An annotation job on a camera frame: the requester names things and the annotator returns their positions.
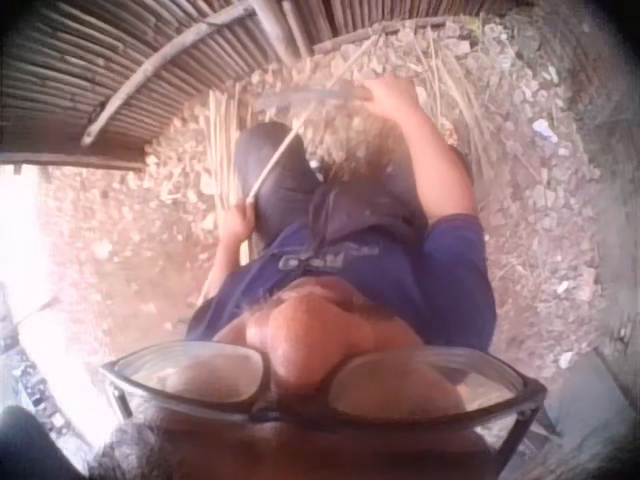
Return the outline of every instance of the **hand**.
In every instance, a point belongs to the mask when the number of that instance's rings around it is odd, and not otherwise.
[[[220,222],[220,241],[240,245],[248,240],[256,227],[253,202],[241,201],[227,211]]]
[[[373,96],[365,105],[376,115],[398,122],[412,110],[423,111],[416,87],[408,78],[387,73],[380,78],[364,80],[363,85]]]

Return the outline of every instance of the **pile of bamboo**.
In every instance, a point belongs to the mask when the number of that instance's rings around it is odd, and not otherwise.
[[[242,201],[242,192],[234,165],[236,140],[240,132],[239,84],[235,94],[209,90],[209,121],[205,125],[207,163],[213,181],[213,199],[215,219],[220,228],[224,212],[232,205]],[[245,265],[251,258],[249,243],[240,248],[240,264]],[[204,284],[198,303],[207,297],[211,274]]]

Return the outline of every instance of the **wrist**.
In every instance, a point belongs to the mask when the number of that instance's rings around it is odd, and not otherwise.
[[[244,242],[243,239],[236,237],[234,235],[224,235],[220,237],[220,242],[218,244],[218,248],[223,248],[225,250],[236,250],[240,249],[240,245]]]
[[[422,109],[420,104],[406,104],[399,105],[393,110],[391,119],[397,123],[400,127],[405,124],[415,122],[416,119],[426,117],[429,118],[427,113]]]

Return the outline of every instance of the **leg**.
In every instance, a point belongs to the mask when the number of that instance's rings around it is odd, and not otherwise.
[[[268,122],[242,132],[234,162],[243,195],[249,194],[290,131],[283,123]],[[319,186],[307,162],[302,138],[296,135],[256,195],[256,232],[265,245],[292,223],[307,220],[311,198]]]

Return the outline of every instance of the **eyeglass frame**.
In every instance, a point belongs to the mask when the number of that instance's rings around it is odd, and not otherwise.
[[[547,388],[540,381],[524,375],[508,363],[489,353],[464,347],[439,347],[431,345],[412,349],[375,352],[344,360],[332,369],[327,376],[325,376],[322,383],[313,394],[315,399],[322,398],[324,402],[316,402],[316,405],[321,405],[323,407],[323,409],[320,410],[319,415],[315,410],[314,415],[308,415],[308,412],[306,412],[304,408],[296,409],[292,407],[293,402],[291,401],[281,403],[277,399],[270,398],[270,401],[266,401],[263,405],[260,405],[259,399],[264,398],[265,392],[269,391],[269,386],[271,385],[270,360],[264,352],[244,345],[233,345],[233,347],[250,350],[260,355],[263,362],[262,377],[255,392],[239,402],[211,402],[186,398],[149,387],[116,371],[118,363],[139,354],[144,350],[155,348],[159,345],[182,343],[186,342],[173,341],[145,347],[124,355],[116,360],[107,362],[100,368],[101,373],[108,381],[109,388],[107,388],[107,390],[111,395],[111,400],[116,406],[122,420],[127,420],[133,417],[133,411],[131,410],[129,400],[126,397],[127,391],[134,395],[140,395],[142,393],[160,406],[196,417],[252,424],[264,424],[271,422],[292,423],[322,431],[331,429],[402,433],[416,431],[434,433],[443,430],[462,431],[475,428],[515,413],[517,415],[516,421],[512,425],[500,447],[498,447],[493,455],[496,462],[496,471],[499,474],[507,465],[535,421],[538,412],[543,407],[544,399],[547,394]],[[406,356],[410,354],[419,354],[420,352],[423,354],[425,352],[432,352],[436,354],[448,352],[450,354],[457,355],[464,353],[466,355],[476,356],[476,360],[478,361],[473,362],[474,368],[469,368],[468,366],[465,366],[465,368],[470,370],[472,373],[476,373],[477,375],[481,375],[494,381],[514,394],[514,396],[476,410],[423,419],[380,419],[365,417],[362,415],[358,416],[340,411],[335,407],[332,407],[331,403],[328,401],[329,391],[334,380],[345,369],[345,367],[352,362],[357,361],[358,359],[370,358],[371,356]],[[496,379],[495,375],[491,375],[490,371],[487,372],[484,370],[485,373],[479,373],[477,371],[478,366],[486,369],[487,367],[491,368],[493,365],[504,369],[502,372],[499,372],[498,369],[493,371],[493,373],[496,374],[502,373],[502,378]],[[506,378],[507,376],[511,376],[511,381]],[[513,381],[514,379],[521,382],[521,389],[519,389],[518,385],[515,384]],[[309,398],[307,395],[295,394],[287,395],[287,397],[290,400],[295,399],[296,397],[304,398],[305,400]]]

